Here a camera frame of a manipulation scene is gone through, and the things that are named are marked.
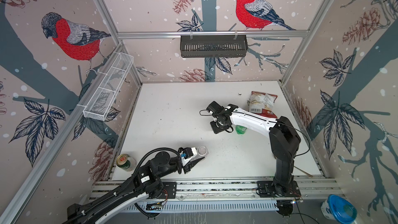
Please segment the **clear plastic bottle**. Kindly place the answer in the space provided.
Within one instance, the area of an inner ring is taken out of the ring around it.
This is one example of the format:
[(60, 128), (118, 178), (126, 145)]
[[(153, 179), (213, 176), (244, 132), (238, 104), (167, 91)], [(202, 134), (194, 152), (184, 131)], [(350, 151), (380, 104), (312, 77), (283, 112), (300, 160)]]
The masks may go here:
[(195, 159), (200, 159), (200, 158), (206, 157), (209, 153), (206, 146), (196, 147), (196, 151), (197, 151), (197, 155), (196, 155)]

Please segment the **green plastic bottle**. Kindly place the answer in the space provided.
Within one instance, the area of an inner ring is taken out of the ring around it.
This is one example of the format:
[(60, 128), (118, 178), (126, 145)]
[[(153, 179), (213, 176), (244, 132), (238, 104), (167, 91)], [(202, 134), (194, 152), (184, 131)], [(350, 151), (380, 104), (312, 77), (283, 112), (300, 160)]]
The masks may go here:
[(236, 125), (235, 131), (239, 135), (243, 135), (246, 133), (247, 128), (241, 125)]

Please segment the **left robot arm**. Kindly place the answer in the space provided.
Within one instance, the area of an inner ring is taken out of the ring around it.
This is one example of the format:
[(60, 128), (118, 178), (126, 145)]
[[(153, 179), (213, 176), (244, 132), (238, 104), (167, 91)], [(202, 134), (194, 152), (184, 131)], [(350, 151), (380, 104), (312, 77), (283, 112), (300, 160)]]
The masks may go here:
[(104, 224), (129, 206), (159, 197), (164, 191), (161, 178), (177, 172), (187, 174), (208, 154), (205, 146), (162, 147), (146, 153), (132, 175), (121, 185), (85, 205), (67, 208), (66, 224)]

